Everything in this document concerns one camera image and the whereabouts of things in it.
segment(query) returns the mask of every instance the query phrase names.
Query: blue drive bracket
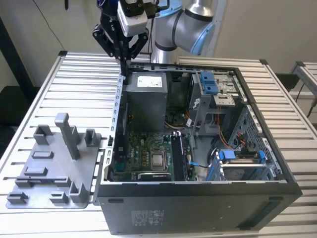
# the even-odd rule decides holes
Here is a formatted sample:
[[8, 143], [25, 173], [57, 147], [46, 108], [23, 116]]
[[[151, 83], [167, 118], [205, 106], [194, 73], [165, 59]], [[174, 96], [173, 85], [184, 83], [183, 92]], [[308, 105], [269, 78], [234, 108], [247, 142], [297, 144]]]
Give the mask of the blue drive bracket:
[[200, 72], [200, 81], [203, 86], [205, 94], [217, 95], [218, 94], [218, 85], [214, 80], [214, 75], [211, 72]]

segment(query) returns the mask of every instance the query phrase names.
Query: white label sticker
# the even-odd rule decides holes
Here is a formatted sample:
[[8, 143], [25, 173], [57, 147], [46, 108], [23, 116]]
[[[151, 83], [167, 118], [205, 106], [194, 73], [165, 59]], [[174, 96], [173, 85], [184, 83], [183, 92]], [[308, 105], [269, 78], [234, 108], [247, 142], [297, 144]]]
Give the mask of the white label sticker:
[[186, 122], [186, 125], [187, 125], [188, 127], [190, 127], [191, 124], [192, 124], [192, 120], [191, 120], [190, 118], [188, 118], [188, 120], [187, 120], [187, 122]]
[[139, 76], [138, 87], [161, 88], [162, 77]]

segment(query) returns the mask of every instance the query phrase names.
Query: metal frame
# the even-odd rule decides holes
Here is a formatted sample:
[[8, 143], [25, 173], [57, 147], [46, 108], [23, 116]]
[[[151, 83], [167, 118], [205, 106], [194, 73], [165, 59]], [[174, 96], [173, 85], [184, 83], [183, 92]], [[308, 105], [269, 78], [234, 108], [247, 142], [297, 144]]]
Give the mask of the metal frame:
[[[137, 61], [149, 62], [149, 56], [140, 55]], [[224, 235], [235, 238], [245, 236], [316, 237], [316, 131], [311, 129], [304, 119], [304, 114], [296, 107], [294, 101], [289, 99], [289, 94], [283, 90], [283, 86], [279, 84], [274, 73], [264, 67], [259, 60], [181, 57], [180, 63], [239, 68], [277, 146], [304, 194], [259, 232], [217, 233], [216, 236]], [[38, 236], [41, 237], [42, 233], [46, 233], [46, 236], [50, 237], [48, 233], [54, 232], [52, 234], [54, 237], [55, 232], [58, 232], [60, 237], [69, 237], [69, 235], [82, 235], [82, 232], [85, 231], [86, 236], [109, 236], [101, 208], [93, 204], [82, 210], [57, 209], [52, 213], [48, 209], [8, 210], [5, 208], [5, 203], [6, 195], [14, 185], [14, 180], [11, 178], [20, 174], [23, 163], [28, 157], [28, 150], [33, 147], [34, 140], [31, 137], [35, 128], [31, 126], [53, 121], [50, 114], [55, 113], [56, 108], [63, 107], [70, 112], [70, 115], [73, 113], [76, 117], [84, 113], [87, 117], [76, 119], [82, 126], [95, 128], [96, 132], [101, 132], [103, 136], [107, 133], [103, 125], [109, 104], [103, 93], [105, 85], [117, 78], [118, 72], [119, 68], [114, 59], [106, 55], [68, 53], [65, 57], [58, 57], [0, 160], [0, 217], [3, 218], [3, 220], [1, 219], [0, 234], [37, 237], [35, 233], [40, 233]], [[260, 90], [259, 87], [264, 88], [263, 86], [270, 86], [271, 89]], [[105, 143], [106, 139], [103, 138], [102, 146], [106, 145]], [[102, 155], [103, 152], [100, 151], [98, 158], [100, 164]], [[101, 168], [100, 164], [96, 165], [95, 175]], [[91, 193], [94, 193], [97, 183], [94, 179]], [[54, 225], [52, 226], [51, 222], [43, 223], [41, 221], [53, 221]], [[214, 235], [214, 233], [202, 233], [169, 234], [168, 236], [206, 237]]]
[[24, 65], [20, 59], [18, 52], [5, 28], [5, 25], [0, 17], [0, 49], [8, 63], [15, 80], [18, 82], [21, 91], [29, 104], [34, 99], [33, 84], [26, 72]]
[[292, 74], [296, 74], [317, 97], [317, 63], [296, 62]]

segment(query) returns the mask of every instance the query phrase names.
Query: cable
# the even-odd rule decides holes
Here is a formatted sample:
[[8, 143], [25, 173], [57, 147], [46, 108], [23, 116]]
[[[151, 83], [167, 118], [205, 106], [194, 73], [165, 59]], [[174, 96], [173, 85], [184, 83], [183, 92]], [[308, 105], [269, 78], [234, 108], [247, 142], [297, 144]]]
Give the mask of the cable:
[[151, 20], [151, 30], [150, 30], [150, 39], [149, 39], [149, 45], [151, 44], [151, 53], [153, 53], [153, 46], [152, 46], [152, 32], [153, 32], [153, 26], [154, 26], [154, 18]]
[[172, 125], [170, 125], [170, 124], [168, 124], [167, 122], [165, 122], [165, 124], [168, 126], [168, 127], [170, 127], [170, 128], [172, 128], [172, 129], [184, 129], [184, 127], [176, 127], [176, 126], [172, 126]]
[[307, 118], [309, 118], [309, 116], [312, 114], [312, 110], [313, 110], [313, 107], [311, 107], [311, 108], [309, 109], [309, 112], [308, 112], [308, 114], [307, 114]]
[[55, 38], [58, 40], [60, 46], [63, 48], [63, 50], [65, 50], [63, 44], [60, 42], [59, 38], [56, 36], [56, 34], [54, 33], [54, 31], [51, 29], [51, 27], [50, 27], [48, 21], [47, 21], [46, 18], [44, 17], [44, 15], [43, 15], [41, 9], [40, 9], [39, 6], [36, 4], [35, 0], [32, 0], [32, 1], [33, 1], [33, 3], [35, 4], [35, 6], [37, 7], [37, 9], [39, 10], [39, 12], [41, 13], [41, 15], [42, 15], [42, 17], [44, 18], [44, 21], [46, 22], [46, 24], [47, 24], [47, 26], [49, 27], [50, 31], [53, 33], [53, 35], [55, 36]]
[[199, 167], [202, 167], [202, 168], [205, 168], [205, 169], [209, 168], [209, 166], [203, 166], [203, 165], [200, 165], [200, 164], [198, 164], [196, 162], [193, 162], [193, 161], [189, 161], [188, 164], [192, 165], [192, 166], [199, 166]]
[[217, 123], [218, 123], [218, 126], [219, 126], [219, 137], [220, 137], [220, 140], [222, 141], [222, 143], [223, 143], [227, 148], [233, 150], [233, 148], [227, 143], [226, 139], [224, 138], [224, 136], [223, 136], [223, 134], [222, 134], [222, 131], [221, 131], [221, 128], [220, 128], [219, 114], [218, 114], [217, 116], [218, 116]]
[[159, 8], [159, 10], [160, 10], [160, 11], [164, 11], [164, 10], [169, 9], [169, 4], [170, 4], [170, 0], [167, 0], [167, 5], [166, 5], [166, 6], [161, 6], [161, 7]]
[[296, 97], [295, 103], [297, 102], [298, 97], [299, 97], [299, 95], [301, 94], [301, 91], [302, 91], [302, 89], [303, 89], [304, 85], [305, 85], [305, 84], [303, 83], [303, 85], [302, 85], [301, 89], [299, 90], [299, 92], [298, 92], [298, 94], [297, 94], [297, 97]]

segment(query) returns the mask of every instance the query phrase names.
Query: orange wire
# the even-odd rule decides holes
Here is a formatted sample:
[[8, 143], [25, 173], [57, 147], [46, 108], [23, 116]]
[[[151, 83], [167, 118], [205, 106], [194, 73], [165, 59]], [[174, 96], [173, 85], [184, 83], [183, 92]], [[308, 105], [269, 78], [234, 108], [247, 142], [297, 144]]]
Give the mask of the orange wire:
[[229, 149], [231, 149], [231, 150], [233, 150], [233, 148], [227, 143], [227, 141], [225, 140], [225, 138], [224, 138], [224, 136], [223, 136], [223, 134], [222, 134], [222, 131], [221, 131], [221, 128], [220, 128], [220, 120], [219, 120], [219, 114], [217, 115], [217, 117], [218, 117], [218, 126], [219, 126], [219, 137], [220, 137], [220, 140], [222, 141], [222, 143], [226, 146], [226, 147], [228, 147]]

